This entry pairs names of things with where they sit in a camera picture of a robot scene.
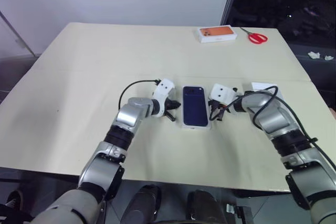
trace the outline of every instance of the red scissors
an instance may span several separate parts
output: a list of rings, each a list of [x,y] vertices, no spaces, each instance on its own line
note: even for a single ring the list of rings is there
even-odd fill
[[[261,44],[261,43],[264,43],[268,40],[268,38],[265,35],[251,33],[250,31],[247,31],[243,28],[241,28],[241,30],[247,32],[248,39],[254,44]]]

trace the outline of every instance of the beige table surface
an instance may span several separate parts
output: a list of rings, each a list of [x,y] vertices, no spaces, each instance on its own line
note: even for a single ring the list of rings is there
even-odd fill
[[[195,27],[69,24],[0,105],[0,165],[79,175],[117,113],[132,81],[170,78],[243,91],[252,81],[276,83],[311,136],[336,161],[336,121],[275,29],[249,28],[269,41],[200,44]],[[124,95],[150,97],[155,85]],[[209,131],[167,118],[144,120],[129,148],[125,179],[219,187],[288,190],[287,171],[246,113],[225,115]]]

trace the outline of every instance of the blue smartphone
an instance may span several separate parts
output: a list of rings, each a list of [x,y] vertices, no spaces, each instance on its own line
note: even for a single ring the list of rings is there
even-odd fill
[[[209,125],[207,103],[202,87],[183,87],[183,123],[186,126]]]

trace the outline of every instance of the orange phone box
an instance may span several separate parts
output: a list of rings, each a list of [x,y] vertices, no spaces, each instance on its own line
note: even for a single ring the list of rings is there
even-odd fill
[[[197,31],[201,43],[234,40],[237,38],[237,34],[230,25],[201,27]]]

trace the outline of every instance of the scissors handle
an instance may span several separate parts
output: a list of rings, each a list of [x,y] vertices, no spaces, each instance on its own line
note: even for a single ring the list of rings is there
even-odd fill
[[[249,34],[248,39],[254,44],[261,44],[268,40],[268,38],[262,34]]]

